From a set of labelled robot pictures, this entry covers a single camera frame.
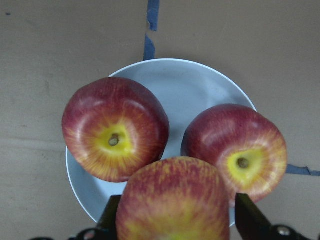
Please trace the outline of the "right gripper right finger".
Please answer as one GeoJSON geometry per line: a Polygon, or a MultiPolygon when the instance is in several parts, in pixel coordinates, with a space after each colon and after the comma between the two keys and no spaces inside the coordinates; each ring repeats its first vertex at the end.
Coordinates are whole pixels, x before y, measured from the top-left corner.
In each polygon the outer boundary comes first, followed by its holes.
{"type": "Polygon", "coordinates": [[[273,225],[246,193],[235,196],[235,225],[243,240],[296,240],[298,234],[285,225],[273,225]]]}

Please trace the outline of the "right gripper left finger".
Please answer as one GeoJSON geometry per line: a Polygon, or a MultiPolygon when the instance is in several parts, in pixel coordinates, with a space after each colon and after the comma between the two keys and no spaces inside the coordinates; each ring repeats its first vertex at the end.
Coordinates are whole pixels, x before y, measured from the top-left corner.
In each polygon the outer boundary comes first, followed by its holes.
{"type": "Polygon", "coordinates": [[[116,214],[121,195],[112,195],[96,224],[96,227],[87,228],[79,232],[75,240],[117,240],[116,214]]]}

